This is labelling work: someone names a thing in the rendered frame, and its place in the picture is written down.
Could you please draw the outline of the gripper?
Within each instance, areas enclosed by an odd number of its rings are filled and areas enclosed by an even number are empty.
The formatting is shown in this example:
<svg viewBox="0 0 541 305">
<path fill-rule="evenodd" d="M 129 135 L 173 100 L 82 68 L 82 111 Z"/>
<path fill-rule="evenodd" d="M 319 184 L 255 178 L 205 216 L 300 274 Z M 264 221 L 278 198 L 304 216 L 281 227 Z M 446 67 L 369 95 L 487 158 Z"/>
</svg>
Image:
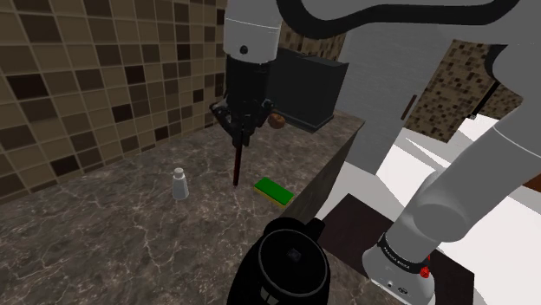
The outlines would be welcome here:
<svg viewBox="0 0 541 305">
<path fill-rule="evenodd" d="M 242 121 L 235 115 L 247 114 L 244 117 L 244 146 L 248 146 L 250 137 L 274 108 L 274 103 L 266 99 L 270 69 L 271 62 L 243 62 L 227 56 L 225 100 L 212 103 L 209 109 L 231 136 L 234 146 L 242 146 L 243 141 Z"/>
</svg>

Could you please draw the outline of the dark red pen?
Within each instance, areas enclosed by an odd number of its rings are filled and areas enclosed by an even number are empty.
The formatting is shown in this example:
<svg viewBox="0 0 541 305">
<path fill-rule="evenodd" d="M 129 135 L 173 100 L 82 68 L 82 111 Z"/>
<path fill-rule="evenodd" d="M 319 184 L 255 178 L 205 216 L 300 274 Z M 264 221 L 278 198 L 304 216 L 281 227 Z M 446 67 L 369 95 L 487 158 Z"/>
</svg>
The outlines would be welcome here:
<svg viewBox="0 0 541 305">
<path fill-rule="evenodd" d="M 237 187 L 238 183 L 239 183 L 239 175 L 240 175 L 241 160 L 242 160 L 242 151 L 243 151 L 243 145 L 239 144 L 236 147 L 234 168 L 233 168 L 233 181 L 232 181 L 232 183 L 233 183 L 233 185 L 235 187 Z"/>
</svg>

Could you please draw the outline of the black box appliance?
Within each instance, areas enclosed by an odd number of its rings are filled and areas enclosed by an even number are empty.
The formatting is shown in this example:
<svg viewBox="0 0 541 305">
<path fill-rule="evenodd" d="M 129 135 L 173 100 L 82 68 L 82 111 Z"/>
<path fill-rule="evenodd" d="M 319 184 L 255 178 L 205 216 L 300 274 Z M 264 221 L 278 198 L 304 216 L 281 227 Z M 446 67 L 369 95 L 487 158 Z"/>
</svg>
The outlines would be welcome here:
<svg viewBox="0 0 541 305">
<path fill-rule="evenodd" d="M 267 97 L 287 123 L 314 133 L 334 118 L 349 65 L 280 48 L 270 67 Z"/>
</svg>

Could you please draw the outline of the green and yellow sponge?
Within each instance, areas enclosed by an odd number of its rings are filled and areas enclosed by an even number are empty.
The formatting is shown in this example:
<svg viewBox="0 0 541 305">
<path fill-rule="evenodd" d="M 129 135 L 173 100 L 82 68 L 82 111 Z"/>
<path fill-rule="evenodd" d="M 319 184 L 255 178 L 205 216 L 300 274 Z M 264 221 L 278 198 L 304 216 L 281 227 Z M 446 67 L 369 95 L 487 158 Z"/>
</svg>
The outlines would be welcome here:
<svg viewBox="0 0 541 305">
<path fill-rule="evenodd" d="M 268 198 L 272 203 L 281 207 L 286 207 L 295 197 L 293 192 L 288 191 L 267 177 L 261 178 L 253 188 L 255 191 Z"/>
</svg>

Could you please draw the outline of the white salt shaker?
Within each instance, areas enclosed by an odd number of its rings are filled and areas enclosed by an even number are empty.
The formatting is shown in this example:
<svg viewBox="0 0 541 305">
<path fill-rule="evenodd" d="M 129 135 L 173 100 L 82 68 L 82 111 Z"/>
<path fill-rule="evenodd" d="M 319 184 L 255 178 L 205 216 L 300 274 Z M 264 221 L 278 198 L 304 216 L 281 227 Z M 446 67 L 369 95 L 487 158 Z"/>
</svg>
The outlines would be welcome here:
<svg viewBox="0 0 541 305">
<path fill-rule="evenodd" d="M 183 200 L 189 196 L 186 175 L 181 167 L 177 167 L 173 171 L 172 190 L 173 198 L 176 200 Z"/>
</svg>

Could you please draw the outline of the black kettle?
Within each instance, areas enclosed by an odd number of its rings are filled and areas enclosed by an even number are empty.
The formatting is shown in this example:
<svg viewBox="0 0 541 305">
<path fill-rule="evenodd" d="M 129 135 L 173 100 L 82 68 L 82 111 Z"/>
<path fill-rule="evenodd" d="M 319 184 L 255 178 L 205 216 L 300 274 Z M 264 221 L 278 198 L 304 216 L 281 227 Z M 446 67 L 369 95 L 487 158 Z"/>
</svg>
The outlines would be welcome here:
<svg viewBox="0 0 541 305">
<path fill-rule="evenodd" d="M 226 305 L 328 305 L 331 271 L 318 244 L 325 223 L 278 217 L 250 247 Z"/>
</svg>

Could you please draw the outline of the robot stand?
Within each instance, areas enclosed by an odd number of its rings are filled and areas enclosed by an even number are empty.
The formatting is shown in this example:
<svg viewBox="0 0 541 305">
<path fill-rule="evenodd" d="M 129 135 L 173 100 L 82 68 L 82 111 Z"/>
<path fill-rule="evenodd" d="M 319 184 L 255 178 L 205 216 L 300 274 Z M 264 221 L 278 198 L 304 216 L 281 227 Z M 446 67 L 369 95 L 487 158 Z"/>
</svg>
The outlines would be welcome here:
<svg viewBox="0 0 541 305">
<path fill-rule="evenodd" d="M 325 228 L 318 243 L 338 259 L 365 276 L 362 254 L 376 244 L 393 221 L 346 195 L 323 219 Z M 438 250 L 431 253 L 435 280 L 435 305 L 473 305 L 474 274 Z"/>
</svg>

